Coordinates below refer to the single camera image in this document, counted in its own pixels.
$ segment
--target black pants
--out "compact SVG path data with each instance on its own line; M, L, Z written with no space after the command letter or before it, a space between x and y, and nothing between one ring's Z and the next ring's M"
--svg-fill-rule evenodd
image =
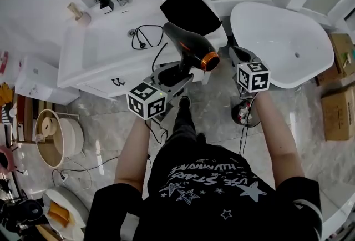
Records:
M191 127L196 133L194 122L192 121L190 110L187 108L179 109L175 119L173 133L178 131L183 125Z
M190 110L187 108L179 109L175 119L173 133L166 141L166 144L178 137L187 137L197 142L195 125L192 121Z

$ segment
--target white sink basin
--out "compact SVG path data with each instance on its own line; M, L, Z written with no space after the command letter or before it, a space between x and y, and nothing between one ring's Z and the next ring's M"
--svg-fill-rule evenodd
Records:
M238 46L267 63L278 87L296 87L333 64L326 31L308 16L246 1L233 8L231 26Z
M115 3L114 10L108 14L103 14L97 4L87 10L92 18L87 27L70 20L60 54L58 86L73 86L81 83L83 78L89 80L100 76L103 71L117 68L123 73L136 70L147 76L151 72L154 57L166 42L168 45L159 55L156 64L179 61L180 55L165 34L158 47L142 51L132 49L132 38L128 36L129 30L140 25L163 26L168 20L159 7L165 1L131 0L122 7ZM211 0L203 1L215 12ZM160 39L161 29L145 28L144 33L148 39L153 39L152 45L155 45ZM206 35L206 38L216 49L227 43L222 26ZM135 47L139 47L138 41L134 43Z

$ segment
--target cardboard box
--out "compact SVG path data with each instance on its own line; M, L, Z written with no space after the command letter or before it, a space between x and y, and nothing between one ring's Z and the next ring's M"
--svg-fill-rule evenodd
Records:
M326 95L321 103L326 140L349 140L355 134L354 87Z
M344 73L345 76L353 74L355 72L355 53L353 53L354 45L350 36L348 34L330 34L329 39L332 42L340 72ZM351 58L351 63L347 63L344 67L348 54Z
M342 79L345 74L342 73L336 65L336 58L334 57L334 63L326 71L318 74L317 82L318 85L326 85L336 80Z
M334 50L334 63L326 71L317 76L318 85L326 85L333 81L345 78L355 72L355 51L351 38L348 34L330 34ZM347 63L344 68L348 54L352 63Z

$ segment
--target hair dryer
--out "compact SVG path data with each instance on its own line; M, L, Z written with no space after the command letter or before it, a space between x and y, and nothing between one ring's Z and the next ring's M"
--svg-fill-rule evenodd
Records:
M163 31L181 55L178 71L181 75L189 74L192 66L212 71L218 65L220 58L204 36L181 29L170 22L164 24Z

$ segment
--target black towel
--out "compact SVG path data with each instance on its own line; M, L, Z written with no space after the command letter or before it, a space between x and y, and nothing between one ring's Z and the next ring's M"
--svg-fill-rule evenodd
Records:
M160 9L169 22L202 36L221 26L218 17L202 0L166 0Z

